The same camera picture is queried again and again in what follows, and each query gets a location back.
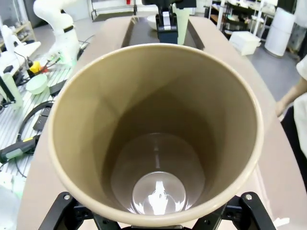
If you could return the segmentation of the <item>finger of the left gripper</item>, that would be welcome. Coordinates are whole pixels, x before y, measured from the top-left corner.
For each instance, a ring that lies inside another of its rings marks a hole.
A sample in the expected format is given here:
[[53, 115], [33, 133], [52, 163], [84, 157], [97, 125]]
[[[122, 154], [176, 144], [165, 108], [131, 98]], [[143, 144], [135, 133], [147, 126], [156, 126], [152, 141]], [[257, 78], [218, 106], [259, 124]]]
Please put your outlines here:
[[177, 15], [173, 10], [171, 8], [159, 8], [155, 20], [160, 43], [177, 44]]

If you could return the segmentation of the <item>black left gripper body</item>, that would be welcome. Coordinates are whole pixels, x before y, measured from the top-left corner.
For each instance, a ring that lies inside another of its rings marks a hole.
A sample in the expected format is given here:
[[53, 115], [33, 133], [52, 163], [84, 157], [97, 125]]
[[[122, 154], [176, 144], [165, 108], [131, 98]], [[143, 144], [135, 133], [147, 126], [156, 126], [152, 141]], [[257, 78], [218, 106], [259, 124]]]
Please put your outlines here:
[[168, 9], [171, 5], [176, 4], [179, 9], [195, 8], [196, 0], [142, 0], [143, 5], [156, 5], [159, 9]]

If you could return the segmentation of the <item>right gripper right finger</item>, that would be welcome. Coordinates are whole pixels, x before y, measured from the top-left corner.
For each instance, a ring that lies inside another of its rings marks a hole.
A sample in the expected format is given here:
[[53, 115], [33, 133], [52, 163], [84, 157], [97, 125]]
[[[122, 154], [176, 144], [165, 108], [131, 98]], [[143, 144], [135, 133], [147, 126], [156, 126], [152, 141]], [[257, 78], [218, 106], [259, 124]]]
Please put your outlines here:
[[259, 196], [254, 192], [234, 196], [222, 207], [199, 218], [192, 229], [216, 230], [223, 220], [232, 222], [236, 230], [276, 229]]

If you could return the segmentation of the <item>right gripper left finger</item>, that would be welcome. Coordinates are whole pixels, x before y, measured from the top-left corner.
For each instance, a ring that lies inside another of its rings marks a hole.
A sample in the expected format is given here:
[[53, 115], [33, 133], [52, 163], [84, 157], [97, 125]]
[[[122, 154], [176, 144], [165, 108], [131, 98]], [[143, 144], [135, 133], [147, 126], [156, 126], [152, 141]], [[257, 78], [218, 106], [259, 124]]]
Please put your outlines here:
[[102, 217], [78, 202], [69, 192], [60, 193], [42, 222], [43, 230], [78, 230], [92, 219], [96, 230], [119, 230], [117, 222]]

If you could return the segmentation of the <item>person's right hand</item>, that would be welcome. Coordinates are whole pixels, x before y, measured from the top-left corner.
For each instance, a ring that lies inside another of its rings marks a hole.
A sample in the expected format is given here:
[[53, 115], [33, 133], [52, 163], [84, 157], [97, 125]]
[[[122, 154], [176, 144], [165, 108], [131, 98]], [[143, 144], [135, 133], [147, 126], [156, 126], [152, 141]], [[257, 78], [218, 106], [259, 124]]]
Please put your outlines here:
[[276, 103], [275, 112], [277, 117], [280, 117], [285, 109], [295, 100], [296, 96], [287, 94]]

